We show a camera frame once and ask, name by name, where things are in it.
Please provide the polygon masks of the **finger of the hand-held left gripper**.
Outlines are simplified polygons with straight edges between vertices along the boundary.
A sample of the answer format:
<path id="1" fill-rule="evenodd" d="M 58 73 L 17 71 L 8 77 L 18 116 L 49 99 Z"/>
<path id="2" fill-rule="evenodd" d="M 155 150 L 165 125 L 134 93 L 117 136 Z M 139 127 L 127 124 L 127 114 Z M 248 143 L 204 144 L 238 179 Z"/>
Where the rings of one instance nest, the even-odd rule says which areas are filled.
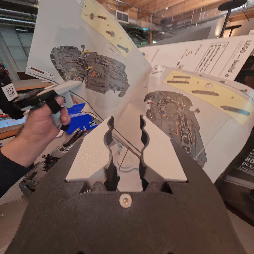
<path id="1" fill-rule="evenodd" d="M 78 86 L 82 85 L 82 81 L 79 80 L 69 80 L 67 82 L 64 82 L 63 84 L 53 84 L 51 86 L 45 87 L 43 91 L 41 91 L 41 94 L 45 94 L 50 91 L 55 91 L 57 94 L 63 94 L 73 88 L 76 88 Z"/>

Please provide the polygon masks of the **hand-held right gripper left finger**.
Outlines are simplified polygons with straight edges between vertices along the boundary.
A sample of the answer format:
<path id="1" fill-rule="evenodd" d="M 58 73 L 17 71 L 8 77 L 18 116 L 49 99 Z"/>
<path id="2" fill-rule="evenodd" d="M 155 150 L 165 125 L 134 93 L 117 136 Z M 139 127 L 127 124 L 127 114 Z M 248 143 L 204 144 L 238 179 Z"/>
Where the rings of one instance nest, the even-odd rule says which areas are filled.
<path id="1" fill-rule="evenodd" d="M 113 163 L 110 144 L 113 141 L 113 116 L 87 134 L 66 176 L 67 182 L 86 182 L 92 187 L 101 182 L 107 191 L 116 191 L 120 177 Z"/>

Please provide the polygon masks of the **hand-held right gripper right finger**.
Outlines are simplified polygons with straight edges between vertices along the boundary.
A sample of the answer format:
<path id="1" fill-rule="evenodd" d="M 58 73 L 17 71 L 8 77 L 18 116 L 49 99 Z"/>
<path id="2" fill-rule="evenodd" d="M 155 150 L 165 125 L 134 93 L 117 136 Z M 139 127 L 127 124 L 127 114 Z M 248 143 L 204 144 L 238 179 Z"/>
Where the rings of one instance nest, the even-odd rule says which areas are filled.
<path id="1" fill-rule="evenodd" d="M 171 191 L 169 183 L 187 183 L 187 177 L 172 142 L 146 116 L 140 116 L 141 150 L 139 176 L 142 190 L 155 185 L 159 191 Z"/>

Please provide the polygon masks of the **grey lego car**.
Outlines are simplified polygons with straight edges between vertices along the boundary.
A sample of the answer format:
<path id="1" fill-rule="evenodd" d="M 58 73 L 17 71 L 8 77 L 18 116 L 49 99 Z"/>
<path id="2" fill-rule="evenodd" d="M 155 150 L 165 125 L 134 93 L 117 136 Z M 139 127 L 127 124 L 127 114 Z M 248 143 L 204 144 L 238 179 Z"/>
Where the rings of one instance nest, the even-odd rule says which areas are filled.
<path id="1" fill-rule="evenodd" d="M 38 162 L 31 167 L 31 170 L 23 177 L 18 187 L 20 188 L 23 195 L 27 198 L 36 191 L 40 185 L 42 179 L 45 177 L 47 172 L 65 155 L 68 151 L 78 142 L 79 139 L 84 138 L 88 134 L 87 129 L 84 130 L 77 128 L 71 136 L 52 153 L 43 155 L 44 159 L 42 162 Z"/>

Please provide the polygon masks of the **instruction booklet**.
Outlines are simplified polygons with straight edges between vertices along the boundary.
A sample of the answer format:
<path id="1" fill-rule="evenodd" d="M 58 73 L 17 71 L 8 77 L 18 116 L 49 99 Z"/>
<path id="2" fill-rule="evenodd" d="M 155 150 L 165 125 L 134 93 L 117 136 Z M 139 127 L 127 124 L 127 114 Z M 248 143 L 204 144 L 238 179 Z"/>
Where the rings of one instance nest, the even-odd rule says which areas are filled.
<path id="1" fill-rule="evenodd" d="M 115 119 L 115 133 L 141 152 L 140 115 L 174 140 L 214 182 L 239 154 L 253 128 L 253 89 L 207 74 L 146 60 L 97 1 L 40 1 L 26 73 L 63 84 L 72 107 Z"/>

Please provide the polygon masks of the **person's left forearm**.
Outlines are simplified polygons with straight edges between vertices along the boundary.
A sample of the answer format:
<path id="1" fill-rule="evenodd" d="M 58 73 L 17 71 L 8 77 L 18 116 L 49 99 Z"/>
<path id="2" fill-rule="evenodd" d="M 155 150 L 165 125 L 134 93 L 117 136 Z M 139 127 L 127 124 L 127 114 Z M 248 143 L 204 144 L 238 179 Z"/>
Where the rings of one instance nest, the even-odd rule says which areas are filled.
<path id="1" fill-rule="evenodd" d="M 2 197 L 21 177 L 34 167 L 24 167 L 8 159 L 0 152 L 0 197 Z"/>

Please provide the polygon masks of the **lego set box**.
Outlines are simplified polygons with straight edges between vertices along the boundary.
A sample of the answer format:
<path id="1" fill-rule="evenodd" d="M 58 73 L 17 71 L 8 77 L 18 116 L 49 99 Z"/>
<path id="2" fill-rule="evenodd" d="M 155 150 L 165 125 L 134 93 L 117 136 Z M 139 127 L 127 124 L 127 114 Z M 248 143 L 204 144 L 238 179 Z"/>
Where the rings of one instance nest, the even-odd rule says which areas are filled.
<path id="1" fill-rule="evenodd" d="M 214 183 L 227 209 L 254 226 L 254 128 L 236 158 Z"/>

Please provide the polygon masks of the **person's left hand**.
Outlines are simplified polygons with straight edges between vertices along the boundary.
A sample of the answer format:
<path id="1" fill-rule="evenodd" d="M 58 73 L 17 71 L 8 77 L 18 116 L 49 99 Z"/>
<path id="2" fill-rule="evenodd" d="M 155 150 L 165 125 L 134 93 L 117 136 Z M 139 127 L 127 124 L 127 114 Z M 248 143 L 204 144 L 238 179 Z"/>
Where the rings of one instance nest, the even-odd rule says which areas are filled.
<path id="1" fill-rule="evenodd" d="M 31 110 L 20 135 L 1 148 L 2 154 L 21 166 L 31 166 L 60 132 L 51 114 L 47 104 Z"/>

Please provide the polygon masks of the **blue storage bin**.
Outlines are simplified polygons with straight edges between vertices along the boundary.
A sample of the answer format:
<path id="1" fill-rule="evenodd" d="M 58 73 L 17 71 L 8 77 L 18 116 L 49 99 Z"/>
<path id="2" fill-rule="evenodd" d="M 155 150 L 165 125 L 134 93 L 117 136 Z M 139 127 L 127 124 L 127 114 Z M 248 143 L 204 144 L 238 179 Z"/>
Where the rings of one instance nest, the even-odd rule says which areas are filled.
<path id="1" fill-rule="evenodd" d="M 66 133 L 71 135 L 76 129 L 80 130 L 92 130 L 98 126 L 96 122 L 92 120 L 90 114 L 82 113 L 85 103 L 74 104 L 71 108 L 67 108 L 68 114 L 70 116 L 69 128 Z"/>

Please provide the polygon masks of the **white book stand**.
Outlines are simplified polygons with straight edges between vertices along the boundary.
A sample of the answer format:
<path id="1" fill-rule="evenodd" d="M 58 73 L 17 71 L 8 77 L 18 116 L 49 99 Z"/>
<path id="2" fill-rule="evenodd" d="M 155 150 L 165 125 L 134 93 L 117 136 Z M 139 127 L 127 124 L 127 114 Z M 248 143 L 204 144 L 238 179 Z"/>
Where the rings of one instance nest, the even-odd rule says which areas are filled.
<path id="1" fill-rule="evenodd" d="M 113 138 L 110 148 L 113 163 L 120 177 L 117 190 L 121 192 L 141 192 L 143 188 L 139 176 L 140 159 L 115 138 Z"/>

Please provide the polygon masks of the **white wall vent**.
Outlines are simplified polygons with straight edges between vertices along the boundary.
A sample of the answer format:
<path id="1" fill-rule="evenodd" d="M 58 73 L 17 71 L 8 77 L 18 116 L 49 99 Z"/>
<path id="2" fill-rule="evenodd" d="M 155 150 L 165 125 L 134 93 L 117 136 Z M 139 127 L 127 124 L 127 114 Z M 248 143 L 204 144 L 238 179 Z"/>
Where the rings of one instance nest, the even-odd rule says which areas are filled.
<path id="1" fill-rule="evenodd" d="M 116 10 L 116 19 L 120 23 L 129 24 L 129 14 L 127 12 Z"/>

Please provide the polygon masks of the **black round pedestal table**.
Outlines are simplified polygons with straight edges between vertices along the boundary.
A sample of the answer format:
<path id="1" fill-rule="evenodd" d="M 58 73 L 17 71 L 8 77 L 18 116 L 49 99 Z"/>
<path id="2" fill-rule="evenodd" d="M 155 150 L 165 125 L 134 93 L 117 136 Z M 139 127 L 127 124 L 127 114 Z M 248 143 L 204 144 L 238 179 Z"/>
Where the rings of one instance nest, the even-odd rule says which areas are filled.
<path id="1" fill-rule="evenodd" d="M 230 33 L 229 33 L 229 36 L 228 37 L 231 37 L 232 33 L 233 33 L 233 30 L 235 29 L 238 29 L 240 28 L 242 25 L 234 25 L 234 26 L 229 26 L 229 27 L 226 27 L 225 30 L 230 30 Z"/>
<path id="2" fill-rule="evenodd" d="M 223 24 L 223 27 L 221 29 L 221 33 L 219 36 L 220 38 L 223 37 L 223 34 L 226 29 L 232 9 L 235 9 L 235 8 L 238 8 L 242 5 L 244 5 L 244 4 L 246 4 L 246 2 L 247 2 L 247 0 L 232 0 L 232 1 L 225 2 L 225 3 L 218 6 L 218 8 L 217 8 L 218 11 L 227 11 L 227 15 L 226 15 L 226 18 L 225 18 L 225 21 L 224 21 L 224 24 Z"/>

